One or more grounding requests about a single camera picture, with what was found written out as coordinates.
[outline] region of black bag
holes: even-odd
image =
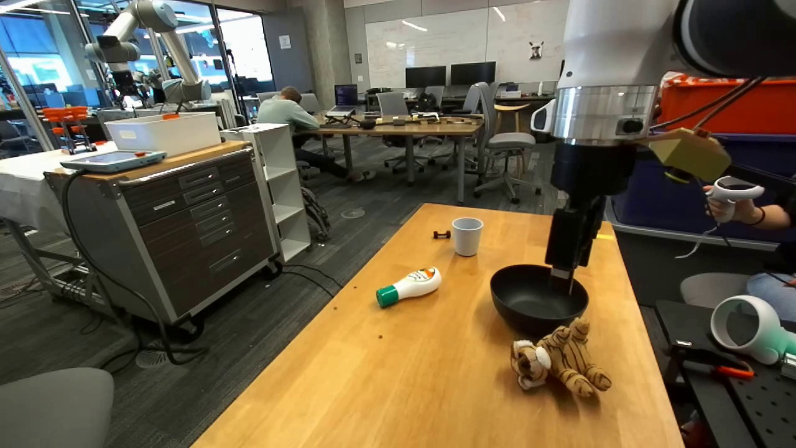
[[[301,197],[304,197],[304,208],[306,208],[306,217],[309,217],[309,231],[311,231],[313,242],[325,244],[328,242],[328,215],[325,215],[325,208],[322,207],[319,197],[309,186],[301,186]]]

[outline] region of white cup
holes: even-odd
[[[472,217],[452,219],[452,248],[461,256],[476,256],[480,244],[483,221]]]

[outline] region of wooden table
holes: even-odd
[[[456,217],[485,219],[476,258],[459,258],[451,242],[434,239]],[[610,224],[578,278],[589,292],[592,358],[615,386],[597,404],[552,386],[518,387],[510,368],[514,333],[492,307],[491,275],[508,263],[539,263],[547,229],[551,217],[421,207],[196,448],[681,445]],[[417,266],[439,266],[442,287],[379,309],[373,292]]]
[[[466,149],[463,140],[478,136],[483,129],[480,120],[463,120],[463,117],[442,117],[440,121],[417,121],[417,124],[379,124],[373,129],[362,129],[355,121],[340,121],[340,124],[324,124],[313,135],[322,136],[344,136],[344,154],[345,154],[345,170],[353,170],[353,154],[350,154],[350,136],[406,136],[406,180],[416,181],[416,140],[422,136],[446,136],[452,144],[452,152],[459,157],[459,188],[456,198],[466,201]],[[478,166],[483,172],[485,160],[483,160],[483,140],[478,144]]]

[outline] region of shelf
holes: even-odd
[[[281,180],[292,172],[297,172],[297,166],[263,166],[267,181]]]
[[[274,205],[274,221],[283,224],[286,219],[301,215],[304,207],[292,207],[292,205]]]
[[[301,253],[304,248],[309,248],[309,242],[281,239],[281,256],[283,256],[283,261],[294,258],[294,256]]]

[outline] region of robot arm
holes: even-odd
[[[793,2],[569,0],[565,69],[554,107],[547,109],[547,126],[558,136],[551,181],[569,195],[552,217],[547,242],[544,261],[554,278],[572,280],[572,271],[588,263],[604,197],[628,186],[639,142],[653,126],[658,88],[669,69],[796,74]]]
[[[126,63],[140,58],[135,43],[129,43],[135,24],[150,28],[159,33],[167,51],[182,73],[180,83],[165,85],[169,103],[192,103],[206,99],[210,85],[199,80],[180,34],[176,34],[176,14],[165,0],[133,0],[126,9],[97,38],[97,43],[88,45],[88,51],[97,60],[109,63],[114,83],[121,95],[135,95],[135,83],[126,69]]]

